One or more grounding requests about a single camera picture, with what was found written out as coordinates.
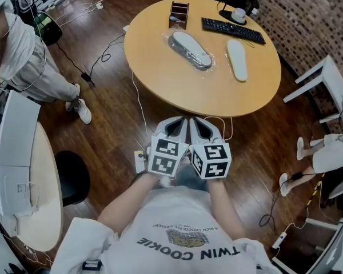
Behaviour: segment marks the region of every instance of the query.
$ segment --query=white cube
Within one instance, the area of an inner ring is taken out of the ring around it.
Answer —
[[[228,143],[191,145],[189,150],[191,164],[201,179],[219,179],[228,175],[232,161]]]
[[[186,143],[152,136],[147,170],[163,176],[174,176],[188,147]]]

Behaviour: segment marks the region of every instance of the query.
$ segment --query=black keyboard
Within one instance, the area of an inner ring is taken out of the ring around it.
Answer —
[[[246,39],[254,43],[265,45],[265,40],[261,33],[255,30],[247,29],[230,22],[218,21],[215,19],[202,17],[202,28],[204,30],[216,31],[217,33],[228,34],[234,37]]]

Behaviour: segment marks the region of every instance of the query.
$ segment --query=white sneaker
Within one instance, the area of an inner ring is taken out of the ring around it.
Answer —
[[[302,137],[299,137],[297,139],[297,153],[296,153],[297,160],[301,160],[304,158],[304,156],[302,155],[302,150],[304,150],[304,140]]]
[[[80,95],[80,85],[75,83],[74,84],[76,86],[77,89],[79,89],[79,92],[78,92],[78,96]],[[74,108],[74,102],[66,102],[65,103],[65,109],[67,112],[71,111],[72,109]]]
[[[285,197],[290,192],[290,190],[287,188],[287,185],[287,174],[284,173],[280,176],[280,191],[282,197]]]
[[[91,112],[83,99],[79,98],[78,101],[80,102],[80,105],[74,107],[74,111],[79,114],[81,121],[88,125],[91,122]]]

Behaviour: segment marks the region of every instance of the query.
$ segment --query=white t-shirt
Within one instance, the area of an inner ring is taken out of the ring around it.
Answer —
[[[3,62],[0,68],[0,78],[11,79],[28,62],[35,45],[34,28],[22,22],[13,14],[10,0],[0,0],[4,5],[7,24],[10,28]]]
[[[280,273],[261,243],[230,239],[210,213],[208,193],[183,186],[152,191],[120,238],[74,218],[51,274],[82,273],[90,259],[100,259],[107,274]]]

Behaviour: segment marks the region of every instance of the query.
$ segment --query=wooden pen holder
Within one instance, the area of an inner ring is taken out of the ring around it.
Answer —
[[[181,27],[182,29],[187,29],[189,12],[189,3],[171,3],[170,15],[169,15],[169,28]],[[170,17],[175,17],[177,21],[170,19]]]

